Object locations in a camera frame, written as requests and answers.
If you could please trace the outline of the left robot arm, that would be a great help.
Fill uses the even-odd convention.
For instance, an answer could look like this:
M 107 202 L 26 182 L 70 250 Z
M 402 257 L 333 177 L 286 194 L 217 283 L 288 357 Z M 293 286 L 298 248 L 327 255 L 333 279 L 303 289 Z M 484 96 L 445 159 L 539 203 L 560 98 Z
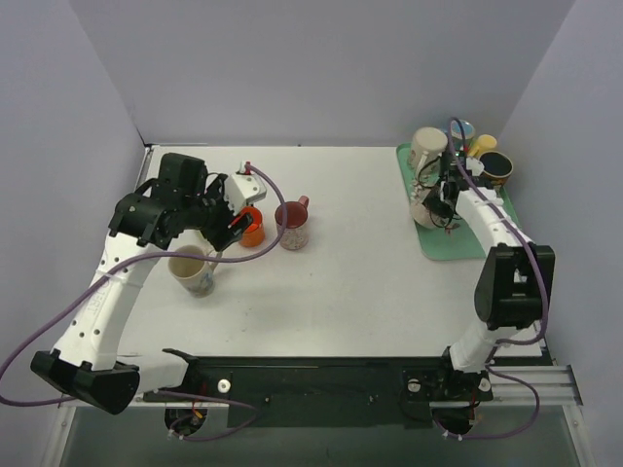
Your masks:
M 157 176 L 117 202 L 90 288 L 70 308 L 73 319 L 53 348 L 35 353 L 31 371 L 110 414 L 154 389 L 166 388 L 181 401 L 195 397 L 201 378 L 185 355 L 170 351 L 155 369 L 141 357 L 125 363 L 118 355 L 123 331 L 147 277 L 174 239 L 198 231 L 215 251 L 224 251 L 251 223 L 244 208 L 266 191 L 246 165 L 211 177 L 203 160 L 165 154 Z

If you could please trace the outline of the pink patterned mug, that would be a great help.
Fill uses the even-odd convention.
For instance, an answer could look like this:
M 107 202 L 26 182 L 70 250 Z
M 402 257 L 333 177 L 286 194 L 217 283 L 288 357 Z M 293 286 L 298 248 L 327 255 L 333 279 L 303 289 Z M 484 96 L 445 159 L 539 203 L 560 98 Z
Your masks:
M 309 203 L 307 196 L 301 196 L 298 200 L 287 201 L 275 211 L 275 222 L 280 229 L 285 226 L 285 231 L 279 241 L 282 248 L 289 251 L 297 251 L 304 248 L 310 239 L 308 220 Z

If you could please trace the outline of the orange mug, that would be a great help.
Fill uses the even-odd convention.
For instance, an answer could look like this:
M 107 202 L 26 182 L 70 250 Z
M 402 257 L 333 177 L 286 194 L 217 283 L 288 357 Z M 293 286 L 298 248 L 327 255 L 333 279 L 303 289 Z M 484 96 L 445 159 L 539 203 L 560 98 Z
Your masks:
M 265 239 L 262 212 L 254 206 L 247 206 L 241 211 L 241 213 L 250 214 L 252 222 L 244 231 L 242 238 L 238 242 L 239 245 L 245 248 L 259 246 Z

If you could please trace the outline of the beige floral mug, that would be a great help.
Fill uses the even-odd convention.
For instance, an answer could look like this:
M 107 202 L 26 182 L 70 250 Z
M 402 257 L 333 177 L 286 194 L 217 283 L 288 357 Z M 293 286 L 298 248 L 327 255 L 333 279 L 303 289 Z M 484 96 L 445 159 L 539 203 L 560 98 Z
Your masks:
M 413 185 L 410 190 L 410 213 L 413 220 L 425 229 L 447 231 L 457 226 L 456 211 L 448 201 L 442 199 L 438 185 Z

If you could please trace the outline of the cream floral mug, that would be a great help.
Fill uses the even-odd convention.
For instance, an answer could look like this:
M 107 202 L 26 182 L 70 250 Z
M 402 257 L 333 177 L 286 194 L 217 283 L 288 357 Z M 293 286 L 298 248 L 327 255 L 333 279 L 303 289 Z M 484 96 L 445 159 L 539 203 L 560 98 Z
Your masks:
M 186 257 L 170 257 L 168 271 L 175 280 L 193 297 L 207 297 L 214 288 L 214 262 Z

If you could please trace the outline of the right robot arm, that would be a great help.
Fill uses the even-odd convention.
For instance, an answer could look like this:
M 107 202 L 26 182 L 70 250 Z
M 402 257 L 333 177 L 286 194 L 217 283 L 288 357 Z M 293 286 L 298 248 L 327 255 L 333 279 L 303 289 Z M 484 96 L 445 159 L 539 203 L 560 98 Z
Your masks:
M 555 254 L 521 232 L 489 180 L 475 176 L 463 152 L 445 150 L 438 181 L 424 205 L 442 217 L 456 214 L 486 254 L 474 292 L 475 321 L 447 353 L 451 364 L 435 373 L 437 391 L 456 398 L 470 384 L 469 374 L 485 369 L 501 345 L 530 345 L 539 337 L 517 335 L 549 311 Z

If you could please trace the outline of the black mug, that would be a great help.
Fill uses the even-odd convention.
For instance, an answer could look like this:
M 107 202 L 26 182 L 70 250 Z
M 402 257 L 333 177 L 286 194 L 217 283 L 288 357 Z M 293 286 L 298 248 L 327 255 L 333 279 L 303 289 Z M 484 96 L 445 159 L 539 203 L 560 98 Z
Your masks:
M 498 151 L 483 153 L 479 161 L 483 165 L 482 176 L 489 179 L 493 187 L 500 191 L 513 173 L 513 162 Z

